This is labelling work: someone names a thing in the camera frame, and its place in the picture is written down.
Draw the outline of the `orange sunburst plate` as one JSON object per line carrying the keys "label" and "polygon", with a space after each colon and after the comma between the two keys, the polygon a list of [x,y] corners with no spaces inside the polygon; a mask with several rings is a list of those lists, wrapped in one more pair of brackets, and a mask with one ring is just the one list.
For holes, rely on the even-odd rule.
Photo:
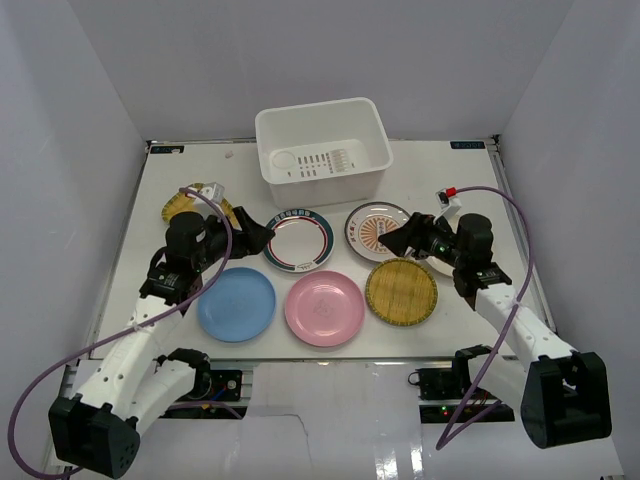
{"label": "orange sunburst plate", "polygon": [[364,260],[381,263],[395,258],[378,237],[403,226],[410,214],[388,202],[369,202],[354,209],[345,222],[345,237],[351,250]]}

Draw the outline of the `green red rimmed plate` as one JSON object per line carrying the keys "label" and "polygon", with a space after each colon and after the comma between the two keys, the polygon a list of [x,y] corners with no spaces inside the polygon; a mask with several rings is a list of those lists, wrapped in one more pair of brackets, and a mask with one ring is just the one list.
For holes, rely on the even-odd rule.
{"label": "green red rimmed plate", "polygon": [[267,224],[274,232],[263,253],[277,269],[306,273],[331,256],[335,235],[328,220],[308,209],[292,209],[275,215]]}

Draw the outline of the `yellow woven plate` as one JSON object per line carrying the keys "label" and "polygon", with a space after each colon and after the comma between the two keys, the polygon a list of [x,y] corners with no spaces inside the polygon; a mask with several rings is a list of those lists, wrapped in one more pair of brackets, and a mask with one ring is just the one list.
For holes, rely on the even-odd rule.
{"label": "yellow woven plate", "polygon": [[[204,184],[208,183],[192,183],[187,186],[187,189],[199,193],[199,190]],[[225,197],[222,204],[215,204],[228,217],[232,227],[236,228],[239,226],[233,213],[233,207]],[[175,215],[183,212],[196,212],[199,213],[203,218],[207,218],[210,215],[216,215],[216,212],[208,204],[203,202],[199,197],[194,196],[190,193],[179,191],[164,205],[161,211],[161,217],[166,224],[169,224],[170,220]]]}
{"label": "yellow woven plate", "polygon": [[377,265],[365,285],[365,298],[373,313],[398,327],[418,325],[435,311],[438,287],[419,263],[396,258]]}

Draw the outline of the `cream white plate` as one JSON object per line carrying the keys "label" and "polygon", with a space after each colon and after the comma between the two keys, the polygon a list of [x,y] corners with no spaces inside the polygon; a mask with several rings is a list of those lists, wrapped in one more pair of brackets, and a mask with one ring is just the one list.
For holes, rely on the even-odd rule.
{"label": "cream white plate", "polygon": [[431,270],[435,271],[440,275],[443,275],[447,278],[453,277],[454,268],[435,256],[428,256],[423,260],[423,263],[426,266],[428,266]]}

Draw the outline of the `blue plate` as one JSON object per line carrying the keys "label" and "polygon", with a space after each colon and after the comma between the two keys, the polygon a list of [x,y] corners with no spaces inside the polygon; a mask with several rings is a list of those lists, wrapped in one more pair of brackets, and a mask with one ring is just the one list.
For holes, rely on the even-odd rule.
{"label": "blue plate", "polygon": [[209,336],[241,343],[271,325],[276,304],[275,289],[264,274],[247,267],[230,268],[199,297],[198,321]]}

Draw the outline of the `pink plate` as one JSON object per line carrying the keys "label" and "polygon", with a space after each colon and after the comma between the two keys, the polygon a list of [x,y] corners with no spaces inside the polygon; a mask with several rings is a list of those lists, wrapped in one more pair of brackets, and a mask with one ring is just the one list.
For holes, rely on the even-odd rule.
{"label": "pink plate", "polygon": [[365,320],[365,300],[359,286],[335,271],[314,271],[299,279],[284,303],[292,333],[314,347],[333,348],[350,341]]}

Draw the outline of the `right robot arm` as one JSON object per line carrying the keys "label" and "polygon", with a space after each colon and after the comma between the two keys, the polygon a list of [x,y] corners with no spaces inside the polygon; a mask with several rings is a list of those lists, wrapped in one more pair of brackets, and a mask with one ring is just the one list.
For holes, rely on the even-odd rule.
{"label": "right robot arm", "polygon": [[451,384],[472,399],[487,390],[518,411],[525,432],[541,449],[607,438],[612,431],[604,361],[579,352],[522,305],[511,279],[493,260],[490,220],[463,215],[451,228],[443,218],[413,214],[402,227],[380,236],[402,256],[435,257],[453,269],[454,286],[469,306],[498,332],[520,364],[509,365],[491,347],[456,352]]}

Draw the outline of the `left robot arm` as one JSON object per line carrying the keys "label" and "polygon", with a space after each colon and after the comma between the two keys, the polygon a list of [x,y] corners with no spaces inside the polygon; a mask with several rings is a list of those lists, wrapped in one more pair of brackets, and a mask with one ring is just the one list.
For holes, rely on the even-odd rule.
{"label": "left robot arm", "polygon": [[162,353],[162,344],[203,290],[214,264],[261,253],[274,238],[241,207],[239,222],[182,212],[169,222],[165,245],[152,261],[125,329],[73,397],[48,412],[58,459],[112,479],[131,467],[149,426],[179,398],[199,399],[211,387],[205,354]]}

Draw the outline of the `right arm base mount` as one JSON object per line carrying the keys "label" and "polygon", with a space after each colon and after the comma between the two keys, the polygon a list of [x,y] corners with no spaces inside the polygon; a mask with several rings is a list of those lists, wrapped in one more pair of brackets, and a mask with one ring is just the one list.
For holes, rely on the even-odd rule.
{"label": "right arm base mount", "polygon": [[[458,366],[455,357],[443,361],[430,361],[416,368],[407,376],[407,383],[418,389],[419,414],[423,425],[445,425],[461,403],[471,385],[468,373]],[[475,390],[464,407],[457,424],[462,424],[498,401],[492,393],[480,387]],[[485,423],[509,423],[515,421],[512,408],[500,404],[480,419]]]}

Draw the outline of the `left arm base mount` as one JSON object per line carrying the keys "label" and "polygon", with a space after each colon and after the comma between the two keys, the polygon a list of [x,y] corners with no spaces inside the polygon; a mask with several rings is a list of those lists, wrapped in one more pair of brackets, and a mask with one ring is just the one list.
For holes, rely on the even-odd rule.
{"label": "left arm base mount", "polygon": [[243,372],[241,370],[211,370],[203,377],[203,384],[178,403],[196,402],[195,406],[168,410],[163,417],[181,420],[240,420],[247,407],[241,406]]}

